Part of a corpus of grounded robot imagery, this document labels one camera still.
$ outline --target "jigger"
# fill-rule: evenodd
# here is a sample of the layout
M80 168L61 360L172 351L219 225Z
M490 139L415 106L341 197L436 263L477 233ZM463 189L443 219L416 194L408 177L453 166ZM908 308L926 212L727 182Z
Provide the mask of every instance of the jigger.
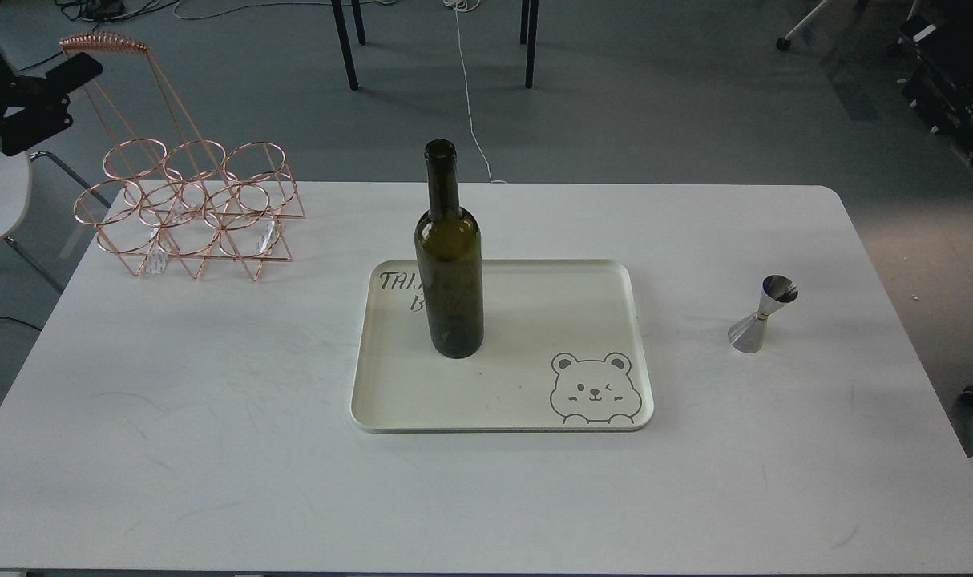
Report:
M784 276L773 274L761 285L761 303L757 311L729 328L729 343L736 350L757 352L765 344L768 317L797 299L797 286Z

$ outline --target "bear face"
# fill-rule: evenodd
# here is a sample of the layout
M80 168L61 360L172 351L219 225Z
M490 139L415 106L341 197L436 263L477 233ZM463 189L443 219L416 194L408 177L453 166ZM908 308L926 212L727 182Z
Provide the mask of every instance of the bear face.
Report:
M640 412L643 398L629 379L629 357L612 352L603 361L579 361L563 352L551 359L557 378L550 401L554 412L570 420L610 423L615 417L628 419Z

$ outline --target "white table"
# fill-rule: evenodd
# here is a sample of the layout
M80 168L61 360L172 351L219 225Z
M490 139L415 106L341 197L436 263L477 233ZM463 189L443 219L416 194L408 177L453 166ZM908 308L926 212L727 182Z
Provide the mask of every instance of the white table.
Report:
M630 434L362 431L369 271L413 255L425 185L303 190L256 284L88 252L0 410L0 567L973 572L971 468L831 190L462 186L484 258L627 267ZM733 350L771 273L799 299Z

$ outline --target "tray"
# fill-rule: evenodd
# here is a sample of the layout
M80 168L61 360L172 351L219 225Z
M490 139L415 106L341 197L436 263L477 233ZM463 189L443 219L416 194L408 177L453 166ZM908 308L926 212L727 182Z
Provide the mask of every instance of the tray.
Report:
M654 413L629 273L614 260L485 260L482 347L430 342L414 260L369 278L351 416L369 431L638 430Z

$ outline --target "dark green glass bottle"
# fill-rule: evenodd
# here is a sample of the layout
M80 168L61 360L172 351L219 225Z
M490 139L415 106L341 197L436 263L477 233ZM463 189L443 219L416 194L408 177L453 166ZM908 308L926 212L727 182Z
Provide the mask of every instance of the dark green glass bottle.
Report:
M426 145L429 211L416 225L416 258L433 346L445 357L469 357L483 343L479 225L458 204L454 145Z

